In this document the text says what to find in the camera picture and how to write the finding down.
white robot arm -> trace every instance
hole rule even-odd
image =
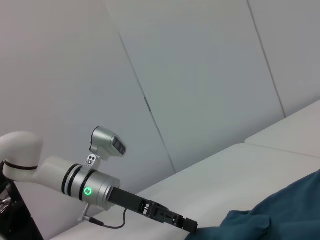
[[[41,184],[87,203],[80,221],[87,220],[106,228],[121,228],[124,224],[109,227],[86,216],[90,205],[105,211],[113,205],[119,205],[155,221],[171,224],[190,233],[196,232],[197,222],[184,219],[156,202],[119,189],[119,179],[97,171],[101,159],[123,157],[126,154],[126,145],[112,131],[100,126],[94,129],[90,146],[92,154],[84,165],[53,156],[38,167],[42,147],[42,139],[31,132],[13,132],[0,137],[0,162],[4,161],[4,176],[17,182]]]

